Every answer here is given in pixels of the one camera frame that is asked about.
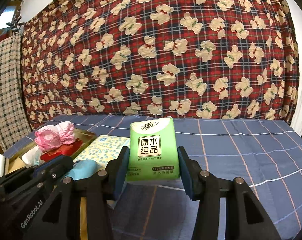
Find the checkered curtain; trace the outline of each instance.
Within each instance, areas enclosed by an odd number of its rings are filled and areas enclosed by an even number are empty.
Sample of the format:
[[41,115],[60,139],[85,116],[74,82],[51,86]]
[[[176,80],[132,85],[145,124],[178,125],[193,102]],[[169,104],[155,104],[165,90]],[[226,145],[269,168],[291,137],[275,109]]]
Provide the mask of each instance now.
[[286,0],[54,0],[25,26],[36,128],[62,114],[284,119],[298,49]]
[[0,42],[0,146],[5,151],[31,132],[21,97],[21,37]]

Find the light blue object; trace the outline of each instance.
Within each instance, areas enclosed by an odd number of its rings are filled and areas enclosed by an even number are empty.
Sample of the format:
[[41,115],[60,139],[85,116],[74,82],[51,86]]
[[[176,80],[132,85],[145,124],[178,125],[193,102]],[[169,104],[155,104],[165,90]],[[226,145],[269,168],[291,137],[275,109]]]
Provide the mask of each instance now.
[[98,171],[98,165],[93,160],[84,160],[76,162],[73,169],[70,170],[64,177],[71,177],[73,180],[86,179],[91,177]]

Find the green tissue package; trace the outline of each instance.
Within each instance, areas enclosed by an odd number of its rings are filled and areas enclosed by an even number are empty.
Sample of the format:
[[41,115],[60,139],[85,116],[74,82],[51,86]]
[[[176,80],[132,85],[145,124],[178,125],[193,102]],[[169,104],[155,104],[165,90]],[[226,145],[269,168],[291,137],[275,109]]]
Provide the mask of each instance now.
[[179,176],[172,117],[132,123],[126,180],[169,180]]

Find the white oval label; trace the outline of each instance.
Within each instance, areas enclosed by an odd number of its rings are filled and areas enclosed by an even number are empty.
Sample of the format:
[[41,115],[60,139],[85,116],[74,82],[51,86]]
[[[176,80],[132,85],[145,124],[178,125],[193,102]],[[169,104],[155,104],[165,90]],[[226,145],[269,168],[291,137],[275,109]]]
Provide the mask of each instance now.
[[134,122],[131,124],[132,130],[139,134],[157,133],[164,129],[170,122],[171,117],[164,117],[143,122]]

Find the pink and white cloth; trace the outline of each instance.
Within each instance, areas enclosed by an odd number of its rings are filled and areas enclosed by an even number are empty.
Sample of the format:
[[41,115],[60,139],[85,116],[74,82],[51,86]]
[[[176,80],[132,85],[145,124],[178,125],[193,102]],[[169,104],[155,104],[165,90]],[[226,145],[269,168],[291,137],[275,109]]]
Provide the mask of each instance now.
[[46,125],[35,133],[34,141],[42,152],[60,147],[62,144],[72,144],[75,141],[74,124],[66,121],[57,125]]

